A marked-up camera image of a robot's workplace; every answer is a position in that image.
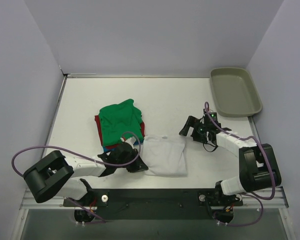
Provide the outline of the white t shirt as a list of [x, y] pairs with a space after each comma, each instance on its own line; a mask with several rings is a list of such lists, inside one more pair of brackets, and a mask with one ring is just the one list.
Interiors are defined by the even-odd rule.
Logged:
[[147, 176], [180, 178], [188, 175], [185, 158], [186, 141], [180, 136], [147, 135], [141, 159]]

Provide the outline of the green t shirt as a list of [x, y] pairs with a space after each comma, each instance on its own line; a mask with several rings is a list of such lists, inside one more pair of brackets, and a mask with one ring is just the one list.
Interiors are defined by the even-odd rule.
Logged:
[[133, 135], [143, 141], [142, 112], [134, 106], [133, 99], [130, 98], [121, 103], [101, 108], [98, 117], [102, 133], [102, 146], [119, 144], [122, 137], [128, 139]]

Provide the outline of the grey plastic tray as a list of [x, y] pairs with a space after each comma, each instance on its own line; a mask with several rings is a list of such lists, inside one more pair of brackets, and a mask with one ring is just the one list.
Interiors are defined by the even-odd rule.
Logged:
[[251, 117], [263, 104], [250, 73], [240, 67], [218, 67], [210, 72], [210, 88], [217, 112], [223, 117]]

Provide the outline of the blue t shirt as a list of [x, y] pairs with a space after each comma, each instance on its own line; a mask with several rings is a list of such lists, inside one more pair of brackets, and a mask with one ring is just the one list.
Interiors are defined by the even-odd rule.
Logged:
[[109, 145], [109, 146], [103, 146], [102, 149], [103, 149], [103, 152], [111, 152], [111, 151], [114, 151], [117, 147], [119, 147], [121, 144], [118, 143], [118, 144], [114, 144], [114, 145]]

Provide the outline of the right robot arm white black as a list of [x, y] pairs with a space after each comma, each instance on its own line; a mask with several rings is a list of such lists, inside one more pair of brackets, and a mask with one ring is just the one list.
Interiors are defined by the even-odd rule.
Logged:
[[216, 183], [221, 196], [250, 193], [266, 201], [275, 197], [282, 178], [270, 144], [261, 144], [254, 136], [240, 137], [230, 128], [222, 127], [216, 112], [204, 111], [202, 118], [188, 116], [179, 135], [186, 137], [190, 128], [193, 141], [210, 145], [214, 151], [223, 148], [238, 160], [238, 176]]

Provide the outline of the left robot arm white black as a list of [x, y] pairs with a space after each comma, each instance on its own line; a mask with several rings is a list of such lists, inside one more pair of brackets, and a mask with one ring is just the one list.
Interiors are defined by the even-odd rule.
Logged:
[[64, 197], [86, 206], [91, 203], [93, 194], [84, 177], [107, 177], [120, 168], [129, 173], [149, 169], [140, 157], [140, 151], [128, 142], [122, 142], [115, 149], [97, 157], [99, 160], [91, 161], [78, 155], [66, 157], [57, 149], [27, 169], [23, 179], [37, 203], [44, 203], [53, 197]]

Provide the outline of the red t shirt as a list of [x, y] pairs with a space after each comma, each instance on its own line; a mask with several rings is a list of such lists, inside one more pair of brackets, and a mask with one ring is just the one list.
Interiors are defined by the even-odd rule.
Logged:
[[[96, 123], [97, 126], [97, 131], [98, 131], [98, 135], [99, 135], [99, 140], [100, 140], [100, 144], [103, 146], [111, 146], [111, 145], [104, 145], [103, 144], [103, 135], [102, 135], [102, 129], [101, 129], [101, 122], [100, 122], [100, 118], [98, 115], [94, 116], [94, 121]], [[140, 131], [141, 131], [141, 135], [144, 138], [145, 137], [145, 123], [141, 122], [140, 123]]]

